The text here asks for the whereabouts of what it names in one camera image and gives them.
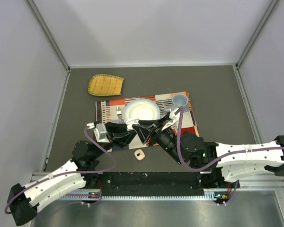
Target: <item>gray floor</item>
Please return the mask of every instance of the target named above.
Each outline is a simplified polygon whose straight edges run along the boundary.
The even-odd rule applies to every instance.
[[[227,207],[211,201],[103,201],[94,207],[67,201],[41,212],[33,227],[284,227],[273,192],[239,192]]]
[[[87,91],[89,80],[98,73],[123,77],[121,96],[91,96]],[[95,101],[179,91],[189,92],[199,134],[205,141],[254,142],[232,66],[74,69],[46,170],[53,171],[64,164],[71,158],[74,144],[86,139],[83,129],[86,123],[94,122]],[[143,161],[136,160],[132,150],[115,152],[118,165],[114,171],[185,171],[159,147],[145,148],[144,152],[146,158]],[[112,165],[110,158],[104,155],[99,160],[98,169]]]

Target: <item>enclosure wall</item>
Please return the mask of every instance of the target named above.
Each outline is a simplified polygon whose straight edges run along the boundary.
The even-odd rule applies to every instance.
[[[263,141],[284,135],[284,0],[241,67]]]
[[[236,63],[271,0],[34,0],[71,67]]]
[[[65,78],[26,1],[0,1],[0,227],[11,186],[41,170]]]

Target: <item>striped placemat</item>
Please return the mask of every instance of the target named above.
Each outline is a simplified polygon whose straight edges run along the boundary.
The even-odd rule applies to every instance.
[[[189,94],[186,91],[163,94],[163,95],[141,96],[141,97],[133,97],[133,98],[121,98],[121,99],[112,99],[112,100],[106,100],[106,101],[98,101],[96,102],[96,121],[102,122],[102,123],[107,123],[107,122],[119,123],[119,119],[116,113],[116,108],[119,106],[121,107],[121,110],[123,111],[126,105],[128,105],[131,101],[136,100],[138,98],[146,98],[146,99],[149,99],[155,102],[160,109],[160,116],[163,117],[165,115],[164,105],[165,106],[171,105],[172,104],[171,100],[173,96],[176,94],[184,94],[188,98],[188,105],[184,108],[181,134],[188,131],[188,132],[191,132],[199,136],[193,108],[190,103]],[[174,130],[175,134],[177,134],[178,122],[172,125],[171,128]],[[141,141],[139,140],[139,137],[136,136],[132,140],[132,142],[129,144],[129,146],[126,147],[125,149],[137,149],[137,148],[143,148],[146,146],[147,145],[142,144]],[[112,148],[112,151],[116,151],[116,150],[120,150],[120,148],[119,147]]]

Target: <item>purple cable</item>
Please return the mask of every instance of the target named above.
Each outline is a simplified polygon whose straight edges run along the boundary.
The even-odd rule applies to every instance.
[[[87,129],[88,127],[86,126],[85,129],[84,129],[84,134],[85,136],[90,140],[90,142],[92,142],[93,144],[95,144],[100,150],[102,150],[104,153],[106,153],[108,156],[110,156],[112,158],[112,160],[114,161],[114,165],[110,168],[107,168],[107,169],[103,169],[103,170],[93,170],[93,171],[69,171],[69,172],[64,172],[64,173],[60,173],[60,174],[56,174],[54,175],[53,177],[59,177],[59,176],[62,176],[62,175],[65,175],[65,174],[96,174],[96,173],[102,173],[102,172],[108,172],[112,169],[114,169],[116,167],[116,164],[117,164],[117,161],[115,159],[115,157],[110,154],[110,152],[108,152],[107,150],[105,150],[103,147],[101,147],[97,142],[95,142],[87,133]],[[45,178],[41,181],[37,181],[36,183],[32,184],[31,186],[23,189],[22,191],[20,191],[19,193],[17,193],[13,198],[11,198],[11,200],[7,203],[7,205],[5,206],[5,209],[4,209],[4,212],[6,214],[11,214],[11,212],[8,211],[8,208],[9,206],[12,204],[12,202],[18,198],[22,193],[26,192],[27,190],[41,184],[41,183],[44,183],[46,181],[48,181],[50,178]]]
[[[232,200],[233,196],[236,193],[236,189],[238,188],[238,184],[239,184],[239,180],[236,181],[236,185],[235,188],[233,189],[233,193],[231,194],[231,197],[225,202],[225,205],[227,205],[228,203],[230,203],[230,201]]]
[[[190,172],[201,172],[207,169],[208,167],[212,166],[214,163],[219,162],[222,158],[227,157],[229,155],[235,155],[235,154],[241,154],[241,153],[249,153],[249,152],[256,152],[256,151],[264,151],[264,150],[284,150],[284,147],[274,147],[274,148],[258,148],[258,149],[253,149],[253,150],[238,150],[238,151],[232,151],[229,153],[226,153],[224,155],[221,155],[219,157],[216,157],[213,161],[209,162],[205,166],[201,168],[191,168],[184,160],[181,154],[181,130],[182,130],[182,121],[183,121],[183,112],[184,108],[180,107],[180,119],[179,119],[179,126],[178,126],[178,132],[177,132],[177,153],[178,157],[180,159],[181,164],[186,167]]]
[[[96,198],[99,198],[96,202],[94,203],[90,203],[90,206],[93,206],[93,205],[96,205],[98,204],[101,200],[102,200],[102,196],[101,195],[87,195],[87,194],[66,194],[66,195],[70,195],[70,196],[80,196],[80,197],[93,197],[95,196]],[[54,211],[49,217],[47,217],[46,219],[42,218],[40,213],[38,213],[38,218],[41,222],[47,222],[50,218],[52,218],[56,213],[60,212],[62,209],[70,206],[70,205],[73,205],[73,204],[87,204],[87,202],[81,202],[81,201],[75,201],[75,202],[70,202],[70,203],[67,203],[65,204],[64,206],[60,207],[59,209],[57,209],[56,211]]]

